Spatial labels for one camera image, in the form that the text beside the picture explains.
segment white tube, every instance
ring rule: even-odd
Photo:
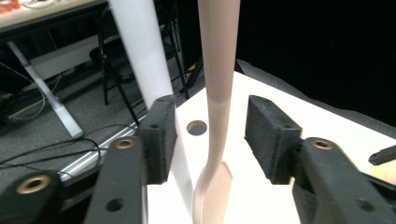
[[[152,0],[110,0],[113,17],[134,70],[146,107],[173,94]]]

